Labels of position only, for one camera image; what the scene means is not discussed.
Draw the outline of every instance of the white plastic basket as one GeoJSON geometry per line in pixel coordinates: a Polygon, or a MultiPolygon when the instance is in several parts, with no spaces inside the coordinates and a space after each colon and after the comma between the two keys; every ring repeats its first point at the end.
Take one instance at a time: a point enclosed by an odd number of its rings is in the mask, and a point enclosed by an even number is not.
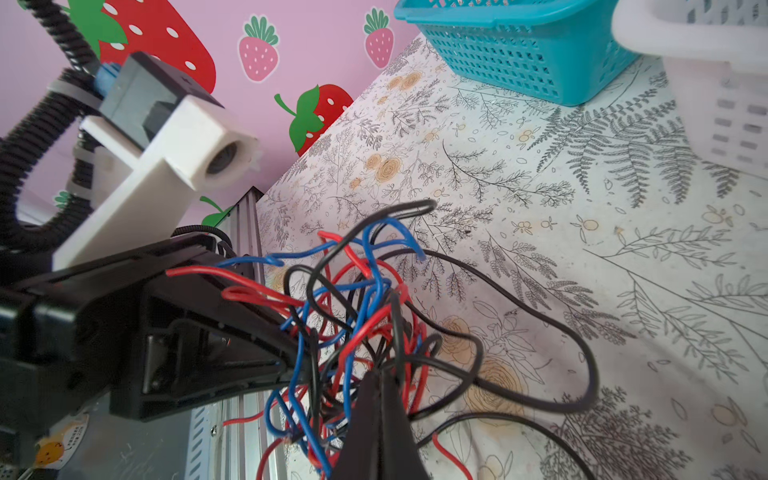
{"type": "Polygon", "coordinates": [[[768,177],[768,0],[620,0],[612,30],[664,57],[699,157],[768,177]]]}

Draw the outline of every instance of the basket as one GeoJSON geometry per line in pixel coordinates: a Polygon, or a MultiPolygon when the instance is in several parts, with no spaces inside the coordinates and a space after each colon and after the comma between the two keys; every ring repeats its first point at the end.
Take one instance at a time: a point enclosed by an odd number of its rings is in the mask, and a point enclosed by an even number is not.
{"type": "Polygon", "coordinates": [[[621,0],[613,31],[664,57],[694,153],[768,176],[766,0],[621,0]]]}
{"type": "Polygon", "coordinates": [[[594,97],[637,56],[611,36],[617,0],[400,0],[462,77],[561,105],[594,97]]]}

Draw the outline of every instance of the camera lens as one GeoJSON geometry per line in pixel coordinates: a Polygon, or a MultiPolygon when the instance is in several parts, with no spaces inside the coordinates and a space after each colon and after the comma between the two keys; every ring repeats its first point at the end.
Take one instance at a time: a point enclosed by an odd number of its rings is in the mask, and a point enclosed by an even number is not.
{"type": "Polygon", "coordinates": [[[209,175],[220,173],[222,170],[230,166],[232,160],[235,159],[235,155],[237,155],[237,143],[232,142],[231,144],[222,148],[219,153],[216,154],[216,157],[210,161],[206,173],[209,175]]]}

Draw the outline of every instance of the table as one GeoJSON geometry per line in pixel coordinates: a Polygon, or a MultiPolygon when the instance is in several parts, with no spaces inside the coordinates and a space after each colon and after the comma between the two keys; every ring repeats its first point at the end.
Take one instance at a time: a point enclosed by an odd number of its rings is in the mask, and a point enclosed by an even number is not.
{"type": "MultiPolygon", "coordinates": [[[[419,242],[576,329],[601,397],[549,415],[471,389],[415,435],[501,410],[550,427],[598,478],[768,478],[768,183],[692,154],[659,59],[564,108],[460,78],[419,36],[257,204],[263,248],[306,250],[318,230],[423,197],[439,206],[406,221],[419,242]]],[[[546,399],[584,391],[584,358],[560,333],[448,263],[392,261],[432,319],[482,338],[484,377],[546,399]]],[[[447,339],[441,358],[473,353],[447,339]]],[[[455,384],[433,373],[426,397],[455,384]]],[[[477,479],[579,478],[514,425],[473,421],[441,439],[477,479]]],[[[315,478],[288,451],[291,479],[315,478]]],[[[462,478],[432,445],[421,454],[436,478],[462,478]]]]}

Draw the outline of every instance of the red strawberry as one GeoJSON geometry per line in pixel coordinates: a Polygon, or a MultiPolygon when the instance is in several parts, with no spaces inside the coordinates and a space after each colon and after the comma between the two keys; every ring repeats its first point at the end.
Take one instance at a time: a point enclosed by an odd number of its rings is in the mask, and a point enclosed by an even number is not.
{"type": "Polygon", "coordinates": [[[274,45],[278,38],[275,28],[263,16],[251,17],[250,24],[245,24],[245,32],[248,35],[240,40],[240,60],[243,62],[245,75],[256,83],[266,80],[275,70],[280,58],[274,45]]]}
{"type": "Polygon", "coordinates": [[[283,110],[296,117],[288,133],[300,157],[352,104],[352,97],[343,88],[331,84],[302,93],[296,113],[285,105],[280,94],[275,95],[275,100],[283,110]]]}
{"type": "Polygon", "coordinates": [[[69,5],[73,22],[99,41],[101,63],[122,65],[128,55],[145,51],[214,91],[214,60],[168,0],[77,0],[69,5]],[[114,40],[120,36],[113,32],[114,21],[123,28],[127,45],[114,40]]]}
{"type": "Polygon", "coordinates": [[[368,34],[366,38],[366,53],[379,68],[384,68],[392,57],[392,46],[395,43],[395,34],[386,26],[389,25],[389,17],[383,10],[375,8],[366,15],[366,26],[363,30],[368,34]]]}

